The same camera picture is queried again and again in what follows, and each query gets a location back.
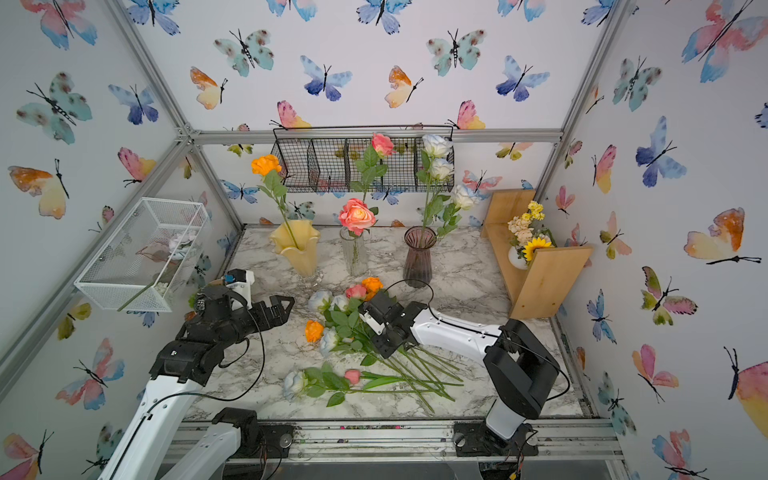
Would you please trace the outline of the pink rose pile top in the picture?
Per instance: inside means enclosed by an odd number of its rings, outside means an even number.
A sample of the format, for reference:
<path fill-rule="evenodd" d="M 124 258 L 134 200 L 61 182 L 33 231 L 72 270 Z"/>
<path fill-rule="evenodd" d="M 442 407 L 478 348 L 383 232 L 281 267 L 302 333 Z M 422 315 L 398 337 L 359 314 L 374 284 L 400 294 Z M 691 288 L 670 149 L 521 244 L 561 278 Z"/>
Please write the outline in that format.
<path fill-rule="evenodd" d="M 350 199 L 340 211 L 338 220 L 342 227 L 347 228 L 356 235 L 363 231 L 370 232 L 377 223 L 376 214 L 365 202 L 360 199 Z"/>

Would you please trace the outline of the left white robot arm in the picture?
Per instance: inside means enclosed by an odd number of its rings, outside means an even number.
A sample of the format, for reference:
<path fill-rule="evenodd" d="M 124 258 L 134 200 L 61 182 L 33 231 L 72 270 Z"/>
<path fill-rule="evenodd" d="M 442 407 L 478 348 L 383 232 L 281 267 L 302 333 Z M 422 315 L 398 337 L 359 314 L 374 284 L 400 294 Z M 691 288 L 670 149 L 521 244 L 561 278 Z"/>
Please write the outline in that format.
<path fill-rule="evenodd" d="M 210 285 L 196 295 L 194 314 L 156 356 L 137 411 L 102 470 L 103 479 L 154 479 L 191 404 L 223 365 L 228 348 L 284 325 L 294 298 L 272 295 L 252 303 L 247 285 Z M 168 479 L 209 479 L 233 456 L 264 455 L 266 435 L 253 410 L 232 406 L 214 416 Z"/>

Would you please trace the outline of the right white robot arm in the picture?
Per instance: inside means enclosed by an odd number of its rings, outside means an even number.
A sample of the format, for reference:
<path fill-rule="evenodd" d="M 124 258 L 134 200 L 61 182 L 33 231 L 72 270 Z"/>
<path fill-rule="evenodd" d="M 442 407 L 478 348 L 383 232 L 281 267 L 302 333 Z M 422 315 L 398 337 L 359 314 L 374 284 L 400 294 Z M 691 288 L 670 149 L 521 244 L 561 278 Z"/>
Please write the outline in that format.
<path fill-rule="evenodd" d="M 485 367 L 497 398 L 482 423 L 454 426 L 456 454 L 464 457 L 537 455 L 526 443 L 556 380 L 566 373 L 529 327 L 515 319 L 503 325 L 472 323 L 446 316 L 430 305 L 404 306 L 380 291 L 358 313 L 370 327 L 383 358 L 405 347 L 433 346 Z"/>

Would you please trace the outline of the orange rose pile top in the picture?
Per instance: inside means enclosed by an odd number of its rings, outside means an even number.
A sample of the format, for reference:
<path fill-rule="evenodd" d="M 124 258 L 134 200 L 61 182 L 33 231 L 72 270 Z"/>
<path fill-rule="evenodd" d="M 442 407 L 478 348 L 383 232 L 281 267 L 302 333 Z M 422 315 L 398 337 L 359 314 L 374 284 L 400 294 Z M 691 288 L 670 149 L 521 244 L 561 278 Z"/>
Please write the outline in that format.
<path fill-rule="evenodd" d="M 361 285 L 365 288 L 368 295 L 375 295 L 379 290 L 383 288 L 383 283 L 378 277 L 365 278 Z"/>

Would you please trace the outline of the purple ribbed glass vase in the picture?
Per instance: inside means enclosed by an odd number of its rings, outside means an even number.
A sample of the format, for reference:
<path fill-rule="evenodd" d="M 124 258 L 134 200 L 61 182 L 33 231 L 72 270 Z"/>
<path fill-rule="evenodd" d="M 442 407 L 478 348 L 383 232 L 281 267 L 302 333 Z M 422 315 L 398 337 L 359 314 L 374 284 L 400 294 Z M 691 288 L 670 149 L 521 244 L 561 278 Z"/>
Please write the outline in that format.
<path fill-rule="evenodd" d="M 403 279 L 412 288 L 426 287 L 432 280 L 431 249 L 437 243 L 437 234 L 429 227 L 414 226 L 405 232 L 404 241 L 408 252 Z"/>

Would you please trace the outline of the pink rose lower small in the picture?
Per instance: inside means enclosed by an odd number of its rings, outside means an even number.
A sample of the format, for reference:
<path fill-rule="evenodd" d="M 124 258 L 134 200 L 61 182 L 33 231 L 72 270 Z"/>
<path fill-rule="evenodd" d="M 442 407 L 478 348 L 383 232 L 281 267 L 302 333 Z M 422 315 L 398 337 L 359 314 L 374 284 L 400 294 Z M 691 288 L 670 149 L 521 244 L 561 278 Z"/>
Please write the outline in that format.
<path fill-rule="evenodd" d="M 357 369 L 348 369 L 344 373 L 344 378 L 350 385 L 357 385 L 361 380 L 361 371 Z"/>

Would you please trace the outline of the clear ribbed glass vase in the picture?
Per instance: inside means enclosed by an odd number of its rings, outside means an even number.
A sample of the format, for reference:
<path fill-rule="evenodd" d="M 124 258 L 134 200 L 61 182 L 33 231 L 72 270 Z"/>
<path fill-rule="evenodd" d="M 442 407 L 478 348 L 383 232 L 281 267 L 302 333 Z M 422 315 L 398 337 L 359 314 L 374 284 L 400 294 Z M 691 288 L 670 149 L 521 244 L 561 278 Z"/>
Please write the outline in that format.
<path fill-rule="evenodd" d="M 367 231 L 356 235 L 342 227 L 340 238 L 347 272 L 353 277 L 360 277 L 368 271 Z"/>

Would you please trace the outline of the yellow wavy glass vase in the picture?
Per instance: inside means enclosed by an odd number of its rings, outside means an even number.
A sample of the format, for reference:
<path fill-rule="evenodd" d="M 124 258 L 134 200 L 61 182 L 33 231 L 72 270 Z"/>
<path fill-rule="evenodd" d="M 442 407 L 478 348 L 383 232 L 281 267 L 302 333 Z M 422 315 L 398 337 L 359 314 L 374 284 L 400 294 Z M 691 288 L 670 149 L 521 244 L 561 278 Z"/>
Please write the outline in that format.
<path fill-rule="evenodd" d="M 320 232 L 311 220 L 288 220 L 270 235 L 274 252 L 286 258 L 302 277 L 312 277 L 317 269 Z"/>

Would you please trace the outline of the wooden corner shelf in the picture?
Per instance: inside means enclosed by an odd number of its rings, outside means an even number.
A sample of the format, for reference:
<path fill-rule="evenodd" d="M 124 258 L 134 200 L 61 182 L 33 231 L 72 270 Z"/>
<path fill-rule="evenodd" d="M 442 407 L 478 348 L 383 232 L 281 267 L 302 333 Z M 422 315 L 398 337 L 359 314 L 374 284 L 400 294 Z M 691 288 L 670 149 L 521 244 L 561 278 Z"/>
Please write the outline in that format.
<path fill-rule="evenodd" d="M 509 316 L 518 320 L 555 315 L 590 259 L 589 245 L 550 247 L 533 254 L 521 269 L 509 260 L 512 233 L 507 222 L 534 199 L 533 190 L 495 190 L 490 198 L 481 236 L 488 239 L 510 298 Z"/>

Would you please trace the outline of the sunflower bouquet in white vase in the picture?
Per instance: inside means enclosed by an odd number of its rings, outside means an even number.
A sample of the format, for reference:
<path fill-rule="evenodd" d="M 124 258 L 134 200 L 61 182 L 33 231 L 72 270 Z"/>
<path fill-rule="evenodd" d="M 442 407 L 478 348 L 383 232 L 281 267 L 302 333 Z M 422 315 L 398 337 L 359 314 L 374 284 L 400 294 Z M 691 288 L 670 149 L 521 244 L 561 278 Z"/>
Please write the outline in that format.
<path fill-rule="evenodd" d="M 521 215 L 507 222 L 511 234 L 508 260 L 520 270 L 527 270 L 539 249 L 556 248 L 551 231 L 544 225 L 546 215 L 542 204 L 531 201 Z"/>

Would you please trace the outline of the white mesh wall basket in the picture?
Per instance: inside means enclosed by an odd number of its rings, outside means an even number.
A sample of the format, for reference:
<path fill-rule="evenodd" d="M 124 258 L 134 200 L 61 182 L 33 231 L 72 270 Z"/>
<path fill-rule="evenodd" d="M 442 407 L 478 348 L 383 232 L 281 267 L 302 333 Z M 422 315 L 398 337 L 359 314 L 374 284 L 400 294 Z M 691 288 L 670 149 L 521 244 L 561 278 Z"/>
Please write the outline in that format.
<path fill-rule="evenodd" d="M 208 227 L 200 202 L 143 197 L 74 286 L 103 310 L 169 312 L 195 271 Z"/>

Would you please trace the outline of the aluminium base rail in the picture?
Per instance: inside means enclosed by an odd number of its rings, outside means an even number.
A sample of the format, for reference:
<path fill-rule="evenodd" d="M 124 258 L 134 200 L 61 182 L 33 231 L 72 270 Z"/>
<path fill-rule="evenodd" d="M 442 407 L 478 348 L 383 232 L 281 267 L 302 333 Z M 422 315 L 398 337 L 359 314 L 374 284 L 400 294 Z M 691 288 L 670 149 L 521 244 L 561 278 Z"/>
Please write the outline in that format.
<path fill-rule="evenodd" d="M 529 421 L 511 440 L 497 440 L 477 419 L 261 420 L 268 458 L 293 463 L 525 460 L 620 461 L 618 438 L 606 420 Z"/>

